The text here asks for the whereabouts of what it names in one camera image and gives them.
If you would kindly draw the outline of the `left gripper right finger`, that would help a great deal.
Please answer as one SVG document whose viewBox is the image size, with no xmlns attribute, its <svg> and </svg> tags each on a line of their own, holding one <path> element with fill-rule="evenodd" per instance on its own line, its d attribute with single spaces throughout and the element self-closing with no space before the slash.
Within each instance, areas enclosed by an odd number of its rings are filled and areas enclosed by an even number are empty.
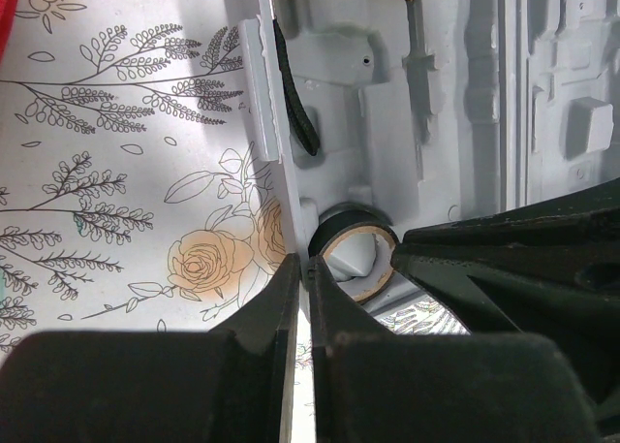
<svg viewBox="0 0 620 443">
<path fill-rule="evenodd" d="M 535 334 L 399 335 L 308 266 L 321 442 L 592 442 L 593 412 Z"/>
</svg>

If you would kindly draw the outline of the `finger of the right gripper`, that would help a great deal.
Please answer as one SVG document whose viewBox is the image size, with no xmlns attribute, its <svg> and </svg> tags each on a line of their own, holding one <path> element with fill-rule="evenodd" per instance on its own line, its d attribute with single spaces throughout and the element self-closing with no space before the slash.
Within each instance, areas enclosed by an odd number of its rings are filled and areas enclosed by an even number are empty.
<svg viewBox="0 0 620 443">
<path fill-rule="evenodd" d="M 470 332 L 534 332 L 619 411 L 619 181 L 493 216 L 410 230 L 392 265 Z"/>
</svg>

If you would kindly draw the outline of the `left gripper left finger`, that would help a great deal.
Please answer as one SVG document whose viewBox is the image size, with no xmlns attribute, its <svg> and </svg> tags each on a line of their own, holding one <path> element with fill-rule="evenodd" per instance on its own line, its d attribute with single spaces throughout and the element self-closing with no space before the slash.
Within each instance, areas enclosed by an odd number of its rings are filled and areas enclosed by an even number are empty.
<svg viewBox="0 0 620 443">
<path fill-rule="evenodd" d="M 300 260 L 206 332 L 37 332 L 1 368 L 5 442 L 287 442 Z"/>
</svg>

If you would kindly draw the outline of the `black electrical tape roll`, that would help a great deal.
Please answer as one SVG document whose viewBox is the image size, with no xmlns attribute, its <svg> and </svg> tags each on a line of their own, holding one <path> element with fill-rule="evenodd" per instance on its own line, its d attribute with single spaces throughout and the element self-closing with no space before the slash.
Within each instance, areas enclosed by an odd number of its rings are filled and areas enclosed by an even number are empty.
<svg viewBox="0 0 620 443">
<path fill-rule="evenodd" d="M 308 254 L 323 257 L 338 286 L 364 304 L 378 297 L 393 278 L 390 259 L 398 243 L 385 212 L 347 202 L 320 216 Z"/>
</svg>

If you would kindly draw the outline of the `grey plastic tool case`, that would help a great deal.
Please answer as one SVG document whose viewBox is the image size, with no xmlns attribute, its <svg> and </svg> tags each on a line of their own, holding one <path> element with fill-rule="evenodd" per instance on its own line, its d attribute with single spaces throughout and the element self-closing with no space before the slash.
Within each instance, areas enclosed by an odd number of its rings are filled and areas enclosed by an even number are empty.
<svg viewBox="0 0 620 443">
<path fill-rule="evenodd" d="M 226 0 L 241 31 L 259 155 L 289 249 L 353 202 L 412 228 L 499 214 L 619 179 L 619 0 Z M 321 148 L 291 131 L 277 17 Z"/>
</svg>

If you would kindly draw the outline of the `orange tape measure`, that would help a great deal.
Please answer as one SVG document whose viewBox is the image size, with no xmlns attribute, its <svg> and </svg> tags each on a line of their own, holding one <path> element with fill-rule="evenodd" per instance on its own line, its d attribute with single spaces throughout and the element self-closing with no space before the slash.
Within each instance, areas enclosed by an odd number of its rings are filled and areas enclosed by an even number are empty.
<svg viewBox="0 0 620 443">
<path fill-rule="evenodd" d="M 320 136 L 309 119 L 295 87 L 286 39 L 277 17 L 275 16 L 272 21 L 278 67 L 282 77 L 285 106 L 291 131 L 294 133 L 305 152 L 310 156 L 316 156 L 321 148 Z"/>
</svg>

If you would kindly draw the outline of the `black yellow screwdriver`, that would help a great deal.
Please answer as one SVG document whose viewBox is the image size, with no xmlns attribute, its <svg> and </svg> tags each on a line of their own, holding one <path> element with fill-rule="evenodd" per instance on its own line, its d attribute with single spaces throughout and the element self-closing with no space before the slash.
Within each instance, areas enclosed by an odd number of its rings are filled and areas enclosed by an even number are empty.
<svg viewBox="0 0 620 443">
<path fill-rule="evenodd" d="M 430 56 L 426 33 L 423 4 L 421 0 L 413 0 L 408 5 L 408 19 L 410 29 L 410 55 L 408 56 L 408 67 L 410 69 L 427 65 Z"/>
</svg>

